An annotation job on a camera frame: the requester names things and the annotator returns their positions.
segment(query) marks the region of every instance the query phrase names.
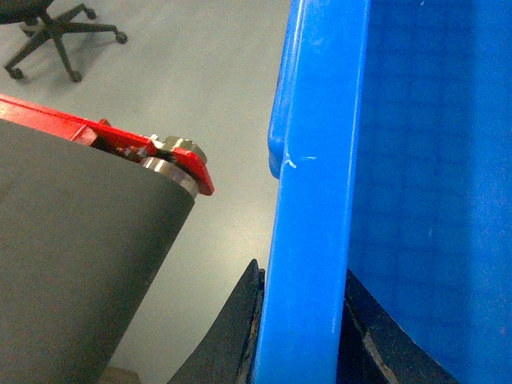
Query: black rubber belt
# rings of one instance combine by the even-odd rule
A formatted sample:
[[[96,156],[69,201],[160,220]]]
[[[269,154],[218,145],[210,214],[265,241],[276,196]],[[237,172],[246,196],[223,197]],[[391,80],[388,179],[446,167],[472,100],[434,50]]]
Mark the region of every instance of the black rubber belt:
[[[0,120],[0,382],[94,383],[194,200],[138,164]]]

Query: chair caster wheel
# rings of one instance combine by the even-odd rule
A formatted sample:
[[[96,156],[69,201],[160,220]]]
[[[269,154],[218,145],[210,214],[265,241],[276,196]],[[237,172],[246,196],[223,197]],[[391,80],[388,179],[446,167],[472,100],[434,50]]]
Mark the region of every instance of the chair caster wheel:
[[[126,44],[126,42],[128,41],[128,36],[126,36],[124,32],[117,32],[115,34],[115,41],[119,44]]]
[[[77,70],[74,70],[70,73],[70,78],[73,82],[80,82],[82,80],[82,74],[80,74],[80,72]]]
[[[89,20],[95,20],[97,17],[96,12],[94,12],[94,10],[91,8],[86,9],[86,16]]]
[[[25,77],[23,75],[22,70],[20,70],[19,68],[12,68],[12,69],[7,70],[7,72],[9,72],[9,76],[11,76],[12,78],[15,78],[16,80],[19,80],[20,78]]]

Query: chair leg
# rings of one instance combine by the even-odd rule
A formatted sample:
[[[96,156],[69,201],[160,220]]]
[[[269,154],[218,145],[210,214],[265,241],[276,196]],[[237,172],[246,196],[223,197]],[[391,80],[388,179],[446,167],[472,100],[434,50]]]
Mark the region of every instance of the chair leg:
[[[56,22],[70,22],[74,18],[78,16],[80,12],[86,12],[87,7],[85,4],[80,4],[79,6],[76,6],[72,10],[68,10],[67,12],[64,12],[63,14],[60,14],[56,17]]]
[[[80,34],[83,32],[118,32],[118,28],[111,24],[88,24],[86,22],[68,22],[60,26],[65,34]]]
[[[50,38],[47,30],[40,30],[39,32],[36,32],[34,36],[30,38],[28,42],[25,43],[23,48],[21,48],[13,57],[11,60],[9,60],[5,64],[6,70],[10,73],[14,66],[18,64],[21,60],[26,58],[29,54],[34,52],[37,48],[42,46],[46,40]]]
[[[64,44],[62,43],[62,35],[55,29],[51,28],[48,30],[48,32],[50,33],[50,36],[55,43],[58,55],[61,57],[62,63],[64,64],[64,67],[66,68],[66,71],[71,80],[74,82],[80,82],[82,80],[82,76],[78,71],[73,70],[71,67],[70,58],[68,58],[66,48],[64,48]]]

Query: black plastic piece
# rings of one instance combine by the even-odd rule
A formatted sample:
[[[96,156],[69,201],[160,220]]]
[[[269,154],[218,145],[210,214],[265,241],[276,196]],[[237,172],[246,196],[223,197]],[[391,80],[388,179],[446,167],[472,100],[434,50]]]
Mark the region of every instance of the black plastic piece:
[[[417,346],[348,271],[338,382],[341,384],[457,384]]]
[[[117,32],[115,34],[115,41],[119,44],[126,44],[128,42],[128,36],[124,32]]]
[[[264,272],[250,262],[214,324],[167,384],[247,384],[262,312]]]
[[[82,74],[77,70],[70,72],[70,78],[73,82],[80,82],[82,80]]]
[[[12,78],[15,78],[16,80],[19,80],[20,78],[25,77],[22,70],[20,70],[19,68],[8,69],[7,72],[9,72],[9,76],[11,76]]]
[[[86,16],[89,20],[95,20],[96,19],[96,12],[92,8],[86,8]]]

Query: red metal frame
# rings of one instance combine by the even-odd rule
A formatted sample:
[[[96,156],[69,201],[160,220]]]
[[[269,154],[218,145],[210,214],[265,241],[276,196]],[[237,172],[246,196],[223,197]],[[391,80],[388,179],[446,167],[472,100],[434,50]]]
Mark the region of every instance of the red metal frame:
[[[149,156],[155,156],[158,151],[150,138],[112,127],[105,119],[93,122],[3,94],[0,94],[0,118],[86,146],[101,137],[113,148],[142,149]],[[172,153],[176,161],[187,168],[196,180],[199,192],[212,195],[214,185],[204,161],[194,152],[182,148],[175,148]]]

